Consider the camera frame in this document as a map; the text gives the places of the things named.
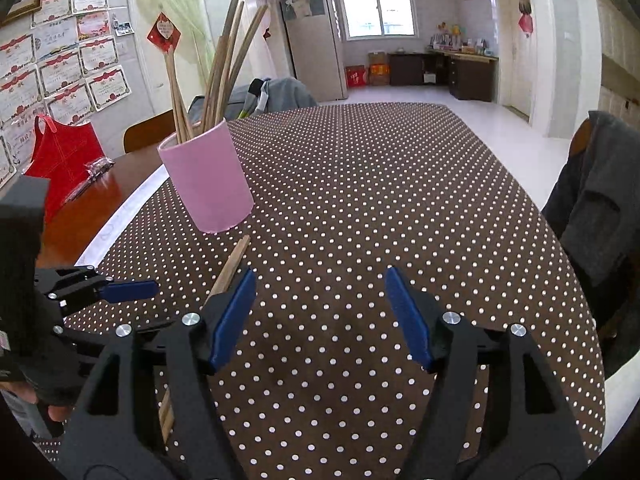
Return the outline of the person's left hand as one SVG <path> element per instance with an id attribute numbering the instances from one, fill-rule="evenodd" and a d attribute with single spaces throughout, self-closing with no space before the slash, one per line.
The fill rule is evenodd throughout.
<path id="1" fill-rule="evenodd" d="M 30 404 L 37 404 L 39 399 L 34 388 L 28 382 L 0 382 L 0 389 L 14 393 L 23 401 Z M 48 415 L 54 422 L 66 422 L 73 413 L 71 406 L 49 405 Z"/>

